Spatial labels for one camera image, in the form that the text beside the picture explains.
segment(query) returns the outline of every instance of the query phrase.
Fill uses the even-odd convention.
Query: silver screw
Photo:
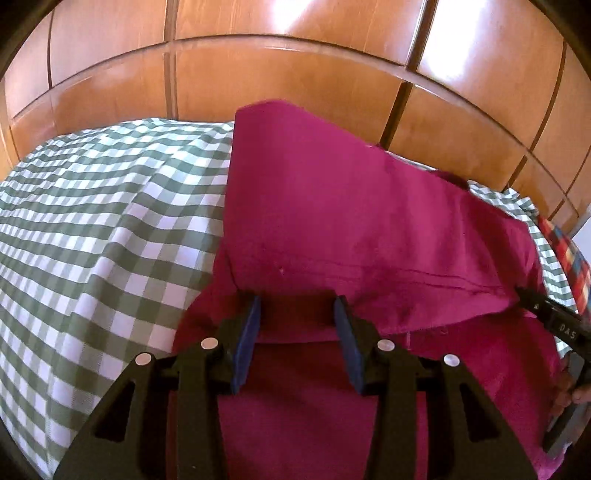
[[[444,356],[443,361],[450,367],[457,367],[460,364],[460,359],[452,353],[448,353],[446,356]]]
[[[150,355],[148,352],[141,353],[135,357],[135,363],[141,367],[148,365],[151,361],[152,355]]]
[[[201,348],[203,348],[203,350],[213,350],[219,345],[219,343],[220,342],[217,341],[217,338],[207,337],[201,340]]]
[[[378,342],[378,348],[382,352],[391,352],[392,350],[394,350],[395,347],[396,345],[394,345],[394,342],[392,340],[384,339]]]

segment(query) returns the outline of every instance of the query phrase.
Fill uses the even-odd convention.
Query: magenta shirt
[[[211,335],[240,291],[262,295],[248,380],[219,399],[231,479],[363,478],[377,399],[349,384],[335,294],[412,353],[459,356],[540,479],[556,470],[561,458],[540,444],[560,362],[513,290],[544,289],[524,223],[293,105],[265,102],[236,113],[224,234],[174,348]],[[422,398],[417,432],[425,479]]]

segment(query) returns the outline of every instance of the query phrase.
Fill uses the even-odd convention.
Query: bed
[[[20,474],[50,478],[124,366],[170,351],[223,235],[233,114],[258,100],[469,180],[528,224],[549,294],[584,312],[539,225],[568,232],[591,202],[587,50],[551,3],[57,3],[7,38],[0,83],[0,419]],[[119,34],[130,18],[141,35]]]

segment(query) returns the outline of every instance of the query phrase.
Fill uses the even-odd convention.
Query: green and white checkered cloth
[[[44,478],[127,363],[170,352],[210,280],[232,132],[160,119],[85,130],[0,184],[0,419]],[[548,291],[574,305],[531,202],[470,189],[528,222]]]

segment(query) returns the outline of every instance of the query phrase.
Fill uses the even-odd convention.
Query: red and blue patterned cloth
[[[591,272],[589,264],[574,242],[559,227],[541,215],[538,217],[538,228],[548,240],[566,274],[583,321],[591,324],[591,303],[589,302]]]

